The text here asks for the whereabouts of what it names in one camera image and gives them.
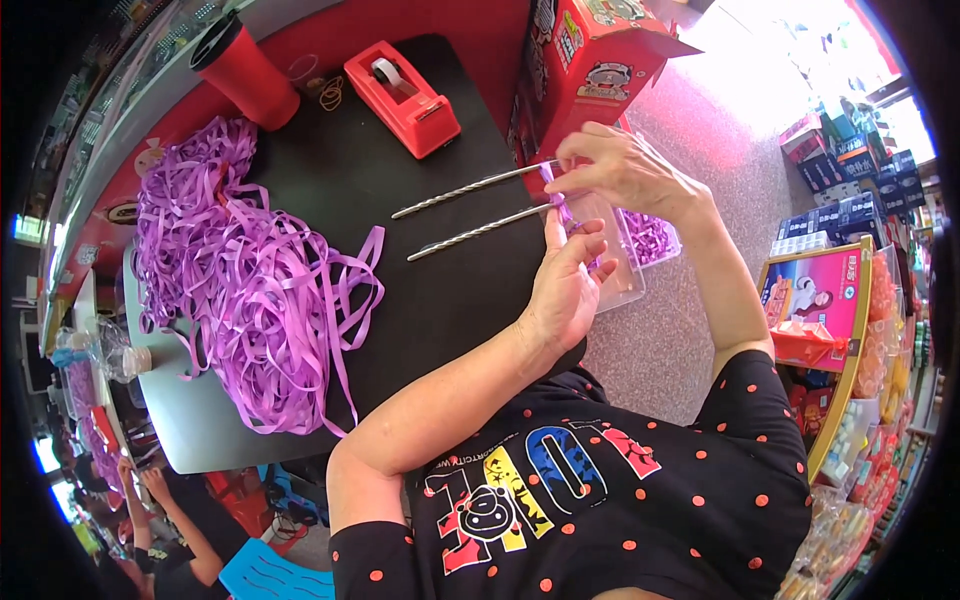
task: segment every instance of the red tape dispenser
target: red tape dispenser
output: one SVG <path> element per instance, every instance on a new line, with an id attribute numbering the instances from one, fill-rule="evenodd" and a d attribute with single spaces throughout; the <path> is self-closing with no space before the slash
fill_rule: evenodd
<path id="1" fill-rule="evenodd" d="M 433 91 L 387 42 L 379 41 L 348 60 L 344 71 L 357 94 L 416 158 L 460 134 L 446 96 Z"/>

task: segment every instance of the blue product box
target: blue product box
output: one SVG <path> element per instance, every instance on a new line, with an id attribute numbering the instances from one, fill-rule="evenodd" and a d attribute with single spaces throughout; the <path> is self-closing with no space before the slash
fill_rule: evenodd
<path id="1" fill-rule="evenodd" d="M 848 180 L 841 171 L 840 164 L 833 155 L 819 155 L 797 165 L 800 174 L 804 176 L 807 187 L 814 194 L 833 187 L 837 183 Z"/>

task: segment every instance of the red cardboard box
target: red cardboard box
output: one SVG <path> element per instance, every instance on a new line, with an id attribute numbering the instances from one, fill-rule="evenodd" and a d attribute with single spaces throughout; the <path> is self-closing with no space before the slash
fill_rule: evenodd
<path id="1" fill-rule="evenodd" d="M 699 54 L 639 0 L 538 0 L 507 131 L 519 165 L 586 121 L 612 125 L 667 59 Z"/>

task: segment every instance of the black lid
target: black lid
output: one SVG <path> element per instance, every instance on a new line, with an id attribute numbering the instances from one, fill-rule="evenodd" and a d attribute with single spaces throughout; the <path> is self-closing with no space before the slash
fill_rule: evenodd
<path id="1" fill-rule="evenodd" d="M 230 11 L 217 19 L 200 38 L 200 43 L 190 57 L 190 68 L 200 73 L 213 64 L 240 35 L 241 29 L 243 23 L 237 17 L 237 11 Z"/>

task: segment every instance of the red tumbler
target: red tumbler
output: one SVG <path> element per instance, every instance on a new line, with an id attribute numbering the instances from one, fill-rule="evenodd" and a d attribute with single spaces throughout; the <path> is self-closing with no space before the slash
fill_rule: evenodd
<path id="1" fill-rule="evenodd" d="M 190 68 L 268 132 L 286 125 L 300 107 L 299 94 L 263 56 L 236 11 L 210 26 L 190 58 Z"/>

